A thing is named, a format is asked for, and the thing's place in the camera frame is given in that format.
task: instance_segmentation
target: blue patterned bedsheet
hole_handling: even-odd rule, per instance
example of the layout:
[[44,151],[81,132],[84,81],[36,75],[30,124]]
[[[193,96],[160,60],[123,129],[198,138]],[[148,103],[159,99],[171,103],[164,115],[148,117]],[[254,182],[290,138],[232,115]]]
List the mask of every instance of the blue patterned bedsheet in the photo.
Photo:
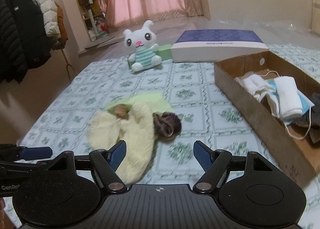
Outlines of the blue patterned bedsheet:
[[[320,51],[292,45],[272,45],[270,49],[320,81]],[[91,63],[49,106],[22,141],[23,146],[50,146],[53,157],[64,150],[88,154],[88,121],[106,103],[132,95],[161,93],[182,120],[182,133],[171,144],[158,143],[151,169],[141,183],[191,186],[203,174],[192,154],[192,145],[201,140],[212,149],[226,149],[235,155],[260,152],[275,163],[268,150],[239,112],[214,84],[212,63],[163,62],[162,69],[132,74],[126,57]],[[92,179],[90,173],[81,176]],[[234,172],[230,178],[240,176]],[[300,225],[304,229],[320,226],[320,176],[305,190],[308,202]],[[6,208],[16,227],[21,225],[12,199]]]

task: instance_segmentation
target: black jacket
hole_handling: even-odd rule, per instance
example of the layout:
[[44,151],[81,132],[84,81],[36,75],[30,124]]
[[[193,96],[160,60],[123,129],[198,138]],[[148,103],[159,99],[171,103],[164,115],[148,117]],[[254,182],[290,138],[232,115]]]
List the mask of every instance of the black jacket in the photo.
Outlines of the black jacket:
[[32,0],[6,0],[6,3],[15,20],[28,68],[40,67],[51,57],[40,8]]
[[28,70],[21,39],[5,0],[0,0],[0,82],[22,81]]

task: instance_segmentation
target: blue gripper pad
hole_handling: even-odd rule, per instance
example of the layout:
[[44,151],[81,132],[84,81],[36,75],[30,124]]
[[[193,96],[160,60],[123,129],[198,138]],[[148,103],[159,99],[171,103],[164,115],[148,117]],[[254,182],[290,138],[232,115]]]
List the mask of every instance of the blue gripper pad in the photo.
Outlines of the blue gripper pad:
[[20,152],[20,158],[23,160],[42,160],[49,159],[52,156],[50,147],[25,148]]
[[210,152],[202,147],[202,145],[200,145],[198,141],[193,144],[193,155],[205,172],[212,165]]
[[119,141],[116,144],[116,148],[111,153],[111,158],[109,161],[109,166],[115,172],[120,166],[122,160],[124,159],[127,153],[127,145],[125,141]]

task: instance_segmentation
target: red object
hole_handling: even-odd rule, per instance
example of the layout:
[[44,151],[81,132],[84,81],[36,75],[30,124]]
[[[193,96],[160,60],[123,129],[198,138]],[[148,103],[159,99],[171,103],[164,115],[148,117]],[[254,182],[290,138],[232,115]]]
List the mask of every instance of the red object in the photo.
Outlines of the red object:
[[101,28],[102,31],[108,32],[108,29],[107,29],[105,24],[100,25],[100,28]]

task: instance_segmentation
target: white puffer jacket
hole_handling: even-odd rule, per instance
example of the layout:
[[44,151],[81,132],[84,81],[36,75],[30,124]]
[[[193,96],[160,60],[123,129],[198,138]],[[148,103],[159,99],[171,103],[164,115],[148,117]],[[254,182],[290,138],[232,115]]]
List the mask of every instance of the white puffer jacket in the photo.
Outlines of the white puffer jacket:
[[43,14],[44,29],[47,36],[60,35],[58,26],[57,6],[54,0],[32,0]]

